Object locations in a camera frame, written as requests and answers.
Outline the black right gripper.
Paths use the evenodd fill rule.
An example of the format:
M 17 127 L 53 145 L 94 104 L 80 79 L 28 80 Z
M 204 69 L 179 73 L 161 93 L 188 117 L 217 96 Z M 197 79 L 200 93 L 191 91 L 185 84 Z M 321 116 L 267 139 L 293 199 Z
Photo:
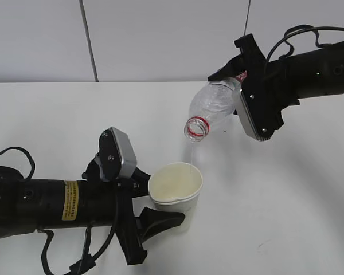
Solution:
M 208 81 L 234 78 L 239 83 L 252 82 L 254 90 L 265 89 L 271 94 L 273 108 L 283 110 L 288 106 L 299 105 L 294 96 L 279 91 L 279 76 L 284 73 L 284 59 L 266 63 L 267 59 L 259 49 L 252 34 L 234 40 L 240 54 L 229 60 L 222 68 L 208 77 Z

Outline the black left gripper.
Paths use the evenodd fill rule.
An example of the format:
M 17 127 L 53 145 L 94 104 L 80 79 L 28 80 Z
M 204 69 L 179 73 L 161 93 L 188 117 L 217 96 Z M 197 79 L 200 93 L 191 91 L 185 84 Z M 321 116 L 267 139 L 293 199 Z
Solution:
M 89 254 L 91 228 L 85 234 L 82 265 L 94 265 L 95 261 L 106 251 L 111 240 L 117 236 L 128 265 L 141 264 L 147 257 L 142 243 L 166 230 L 181 226 L 185 214 L 165 212 L 144 207 L 140 216 L 134 216 L 133 198 L 149 195 L 148 182 L 151 176 L 136 168 L 130 179 L 116 178 L 106 182 L 101 178 L 100 160 L 95 157 L 87 166 L 82 178 L 87 182 L 102 183 L 111 188 L 111 210 L 113 214 L 111 230 L 101 248 Z

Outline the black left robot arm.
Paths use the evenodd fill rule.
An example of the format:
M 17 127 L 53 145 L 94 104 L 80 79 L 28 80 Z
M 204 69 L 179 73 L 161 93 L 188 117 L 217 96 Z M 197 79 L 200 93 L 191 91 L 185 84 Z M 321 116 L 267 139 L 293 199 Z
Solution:
M 134 215 L 133 199 L 148 195 L 150 176 L 105 182 L 89 173 L 83 180 L 31 179 L 0 166 L 0 238 L 36 230 L 113 226 L 127 265 L 142 264 L 151 237 L 180 226 L 185 215 L 145 207 Z

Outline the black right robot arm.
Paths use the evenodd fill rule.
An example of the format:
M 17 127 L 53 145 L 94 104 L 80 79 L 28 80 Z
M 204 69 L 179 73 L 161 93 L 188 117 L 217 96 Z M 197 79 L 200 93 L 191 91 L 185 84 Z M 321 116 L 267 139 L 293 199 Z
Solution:
M 208 81 L 247 74 L 246 80 L 265 95 L 270 112 L 280 112 L 300 99 L 344 93 L 344 41 L 311 52 L 267 62 L 252 34 L 234 41 L 240 54 L 208 77 Z

